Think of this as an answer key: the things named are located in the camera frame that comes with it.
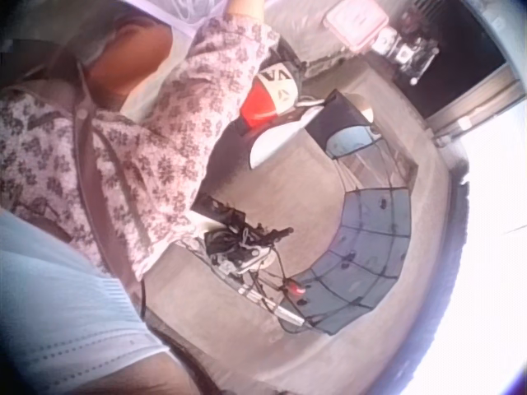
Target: concrete floor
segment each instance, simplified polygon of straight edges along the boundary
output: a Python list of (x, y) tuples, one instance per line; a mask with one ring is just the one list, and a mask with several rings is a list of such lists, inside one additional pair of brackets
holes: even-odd
[[(448, 207), (449, 173), (423, 122), (394, 87), (360, 62), (349, 62), (305, 87), (364, 95), (390, 145), (415, 162), (413, 236), (403, 273), (370, 314), (338, 335), (288, 335), (274, 317), (240, 298), (189, 253), (172, 249), (147, 275), (149, 306), (188, 342), (245, 377), (300, 394), (363, 393), (405, 338), (433, 275)], [(287, 272), (313, 263), (333, 237), (343, 190), (333, 163), (307, 133), (248, 171), (240, 160), (215, 196), (272, 227), (296, 233), (278, 249)]]

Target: patterned shirt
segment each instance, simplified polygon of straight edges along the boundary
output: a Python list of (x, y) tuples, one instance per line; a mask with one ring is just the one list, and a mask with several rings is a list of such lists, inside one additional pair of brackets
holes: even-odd
[[(208, 157), (237, 118), (260, 63), (277, 40), (268, 26), (248, 17), (211, 19), (198, 31), (186, 60), (167, 77), (142, 124), (97, 111), (94, 128), (119, 158), (152, 242), (141, 242), (114, 162), (95, 133), (103, 193), (138, 279), (170, 243), (193, 231), (185, 214)], [(25, 220), (43, 216), (53, 221), (71, 237), (73, 247), (102, 267), (78, 192), (72, 120), (22, 92), (0, 96), (0, 205)]]

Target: plastic container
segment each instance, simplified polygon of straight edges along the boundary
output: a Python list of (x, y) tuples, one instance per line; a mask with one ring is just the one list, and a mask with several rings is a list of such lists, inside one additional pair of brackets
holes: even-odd
[(366, 52), (389, 17), (374, 0), (344, 0), (324, 18), (324, 25), (354, 53)]

